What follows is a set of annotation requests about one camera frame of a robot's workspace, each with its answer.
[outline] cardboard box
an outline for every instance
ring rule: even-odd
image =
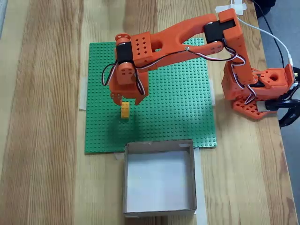
[[[194,214],[192,140],[128,143],[124,167],[125,217]]]

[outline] orange robotic arm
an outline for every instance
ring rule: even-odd
[[[183,44],[199,33],[205,33],[206,45]],[[234,110],[260,119],[269,112],[258,112],[255,102],[278,98],[294,83],[290,64],[265,71],[251,68],[234,9],[219,13],[219,21],[213,14],[203,15],[155,34],[121,33],[115,39],[116,62],[108,82],[111,98],[118,105],[122,97],[135,98],[138,105],[149,94],[148,71],[197,57],[220,61],[206,56],[224,47],[232,57],[225,60],[222,87],[225,99],[233,100]]]

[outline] wood grain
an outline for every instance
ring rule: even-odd
[[[113,154],[84,155],[78,83],[87,76],[91,42],[114,41],[123,31],[157,32],[226,4],[10,0],[0,41],[0,224],[195,225],[195,216],[124,220],[123,162]],[[247,6],[241,18],[257,26]],[[242,28],[252,66],[265,69],[260,33]],[[277,118],[253,122],[236,114],[223,96],[224,63],[208,67],[218,146],[196,160],[209,224],[297,224]]]
[[[71,224],[82,2],[32,0],[0,183],[0,224]]]

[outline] black cable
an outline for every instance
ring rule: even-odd
[[[230,60],[235,59],[236,56],[237,56],[237,52],[236,52],[235,49],[230,48],[230,50],[231,50],[232,52],[234,52],[234,55],[233,55],[232,57],[230,57],[230,58],[228,58],[228,59],[215,59],[215,60],[214,60],[214,59],[207,58],[207,57],[205,57],[205,56],[200,56],[198,53],[193,52],[193,51],[191,51],[191,50],[181,50],[181,51],[172,52],[172,53],[169,53],[169,54],[167,54],[167,55],[164,55],[164,56],[158,58],[157,60],[154,60],[154,61],[152,61],[152,62],[150,62],[150,63],[148,63],[148,64],[146,64],[146,65],[144,65],[144,66],[142,66],[142,67],[137,67],[137,66],[135,66],[135,68],[137,68],[137,69],[145,69],[145,68],[148,68],[148,67],[154,65],[154,64],[157,63],[158,61],[161,61],[163,58],[165,58],[165,57],[167,57],[167,56],[174,55],[174,54],[178,54],[178,53],[183,53],[183,52],[190,52],[190,53],[192,53],[192,54],[195,54],[195,55],[197,55],[197,56],[199,56],[199,57],[201,57],[201,58],[204,58],[205,60],[209,60],[209,61],[230,61]]]
[[[228,47],[228,46],[225,45],[225,44],[224,44],[224,47],[226,48],[227,51],[231,51],[231,54],[232,54],[233,56],[231,56],[231,57],[228,58],[228,59],[211,59],[210,57],[207,58],[207,57],[206,57],[205,55],[203,55],[203,54],[200,55],[200,54],[198,54],[198,53],[196,53],[196,52],[193,52],[193,51],[191,51],[191,50],[189,50],[189,49],[186,49],[186,50],[181,50],[181,51],[177,51],[177,52],[172,52],[172,53],[169,53],[169,54],[167,54],[167,55],[164,55],[164,56],[158,58],[157,60],[154,60],[154,61],[152,61],[152,62],[150,62],[150,63],[148,63],[148,64],[146,64],[146,65],[144,65],[144,66],[142,66],[142,67],[137,67],[136,65],[134,65],[134,68],[135,68],[135,83],[136,83],[136,87],[137,87],[137,89],[138,89],[138,91],[140,92],[141,95],[144,95],[144,94],[145,94],[145,90],[144,90],[144,88],[143,88],[143,84],[142,84],[142,82],[140,81],[139,76],[138,76],[138,71],[137,71],[138,69],[145,69],[145,68],[148,68],[148,67],[154,65],[155,63],[157,63],[158,61],[162,60],[164,57],[167,57],[167,56],[170,56],[170,55],[174,55],[174,54],[178,54],[178,53],[182,53],[182,52],[190,52],[190,53],[192,53],[192,54],[195,54],[195,55],[197,55],[197,56],[199,56],[199,57],[202,57],[202,58],[204,58],[204,59],[206,59],[206,60],[210,60],[210,61],[230,61],[230,60],[235,59],[235,58],[238,56],[238,53],[236,52],[235,49],[230,48],[230,47]],[[102,71],[102,85],[104,85],[104,86],[108,85],[108,83],[110,82],[110,79],[111,79],[111,77],[112,77],[112,75],[113,75],[113,70],[114,70],[114,68],[115,68],[115,66],[116,66],[117,63],[118,63],[118,61],[116,60],[115,63],[108,64],[108,65],[103,69],[103,71]],[[109,66],[113,66],[113,67],[112,67],[112,69],[110,70],[110,73],[109,73],[109,76],[108,76],[106,82],[104,82],[104,73],[105,73],[106,69],[107,69]]]
[[[266,18],[266,17],[264,16],[264,14],[263,14],[262,8],[260,7],[260,5],[259,5],[257,2],[255,2],[254,0],[252,0],[252,1],[253,1],[254,4],[257,5],[257,7],[259,8],[259,10],[261,11],[262,16],[263,16],[263,18],[264,18],[264,20],[265,20],[265,22],[266,22],[266,24],[267,24],[267,26],[268,26],[268,28],[269,28],[270,33],[271,33],[272,35],[274,35],[273,32],[272,32],[272,30],[271,30],[271,27],[270,27],[270,25],[269,25],[269,23],[268,23],[268,21],[267,21],[267,18]],[[284,62],[284,60],[283,60],[282,52],[281,52],[281,50],[280,50],[280,48],[279,48],[279,45],[278,45],[276,39],[275,39],[275,38],[273,38],[273,39],[274,39],[275,44],[276,44],[276,46],[277,46],[277,48],[278,48],[278,51],[279,51],[279,53],[280,53],[281,62],[282,62],[282,67],[284,68],[284,67],[285,67],[285,62]]]
[[[113,75],[113,68],[116,66],[117,63],[118,63],[118,61],[116,60],[114,63],[110,63],[110,64],[108,64],[106,67],[104,67],[104,69],[103,69],[103,71],[102,71],[102,75],[101,75],[101,81],[102,81],[102,85],[103,85],[103,86],[108,85],[108,83],[109,83],[109,81],[110,81],[110,79],[111,79],[111,77],[112,77],[112,75]],[[106,69],[107,69],[109,66],[113,66],[113,67],[111,68],[111,70],[110,70],[110,72],[109,72],[109,75],[108,75],[107,80],[104,82],[104,73],[105,73]]]

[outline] white tape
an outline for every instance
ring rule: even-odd
[[[215,8],[215,11],[216,13],[220,13],[230,8],[234,8],[237,15],[243,15],[243,10],[247,9],[247,5],[245,3],[242,3],[242,0],[235,0],[234,4],[233,1],[231,0],[230,5],[217,6]]]
[[[120,152],[120,153],[114,153],[114,156],[116,158],[116,160],[124,160],[124,153]]]
[[[194,163],[197,199],[197,209],[195,214],[197,219],[197,225],[207,225],[208,222],[204,194],[204,180],[201,170],[201,155],[199,148],[194,149]]]
[[[88,78],[80,77],[79,110],[86,111],[86,98],[88,94]]]

